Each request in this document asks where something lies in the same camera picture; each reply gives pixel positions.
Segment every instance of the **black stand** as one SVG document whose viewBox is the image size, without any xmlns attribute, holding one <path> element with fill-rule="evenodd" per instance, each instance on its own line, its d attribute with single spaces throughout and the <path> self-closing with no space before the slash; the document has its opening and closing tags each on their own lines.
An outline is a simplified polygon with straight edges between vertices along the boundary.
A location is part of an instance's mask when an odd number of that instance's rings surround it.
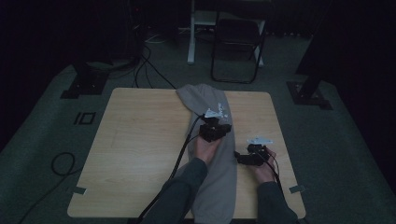
<svg viewBox="0 0 396 224">
<path fill-rule="evenodd" d="M 82 62 L 73 63 L 77 75 L 68 91 L 62 93 L 61 99 L 77 99 L 83 95 L 100 95 L 106 85 L 108 73 L 92 71 Z"/>
<path fill-rule="evenodd" d="M 318 89 L 320 78 L 310 76 L 304 82 L 287 82 L 291 97 L 297 105 L 318 105 L 320 109 L 332 110 L 330 102 L 325 100 Z"/>
</svg>

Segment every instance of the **wooden table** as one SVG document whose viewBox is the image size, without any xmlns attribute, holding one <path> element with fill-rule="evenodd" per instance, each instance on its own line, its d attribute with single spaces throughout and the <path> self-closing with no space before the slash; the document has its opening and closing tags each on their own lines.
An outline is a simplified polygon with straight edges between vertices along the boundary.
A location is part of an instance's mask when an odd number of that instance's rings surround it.
<svg viewBox="0 0 396 224">
<path fill-rule="evenodd" d="M 288 151 L 271 96 L 266 92 L 226 91 L 233 115 L 236 150 L 247 154 L 256 135 L 274 141 L 280 179 L 289 207 L 305 216 Z M 174 90 L 115 89 L 74 193 L 70 217 L 138 217 L 169 177 L 189 128 L 191 112 Z M 187 153 L 180 164 L 188 161 Z M 257 217 L 257 183 L 237 165 L 234 218 Z"/>
</svg>

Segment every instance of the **black sleeve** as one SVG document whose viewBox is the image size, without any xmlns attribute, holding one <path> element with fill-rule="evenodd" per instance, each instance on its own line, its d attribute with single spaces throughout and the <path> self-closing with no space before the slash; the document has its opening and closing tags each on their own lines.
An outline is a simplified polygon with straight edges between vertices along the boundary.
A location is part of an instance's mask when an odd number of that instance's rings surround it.
<svg viewBox="0 0 396 224">
<path fill-rule="evenodd" d="M 160 199 L 141 223 L 181 223 L 191 209 L 195 195 L 206 176 L 206 164 L 200 159 L 192 159 L 181 176 L 163 185 Z"/>
<path fill-rule="evenodd" d="M 288 207 L 276 182 L 266 182 L 257 188 L 259 224 L 295 224 L 297 215 Z"/>
</svg>

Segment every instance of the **gray cloth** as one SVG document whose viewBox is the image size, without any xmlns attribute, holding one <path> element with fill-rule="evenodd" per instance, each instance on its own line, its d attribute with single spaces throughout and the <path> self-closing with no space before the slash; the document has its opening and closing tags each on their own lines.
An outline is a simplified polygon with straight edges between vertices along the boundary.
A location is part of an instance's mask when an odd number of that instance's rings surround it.
<svg viewBox="0 0 396 224">
<path fill-rule="evenodd" d="M 205 84 L 186 85 L 177 90 L 177 95 L 192 112 L 190 128 L 197 115 L 203 115 L 207 109 L 222 114 L 222 118 L 219 118 L 219 124 L 232 124 L 231 110 L 224 91 L 216 90 Z M 201 124 L 203 124 L 201 120 L 196 123 L 192 136 L 198 134 Z M 195 141 L 191 141 L 188 144 L 190 160 L 194 157 L 194 147 Z M 191 211 L 195 223 L 229 224 L 231 222 L 236 198 L 234 150 L 235 139 L 232 128 L 231 132 L 227 133 L 221 140 L 216 155 L 208 166 L 208 175 L 199 188 L 192 205 Z"/>
</svg>

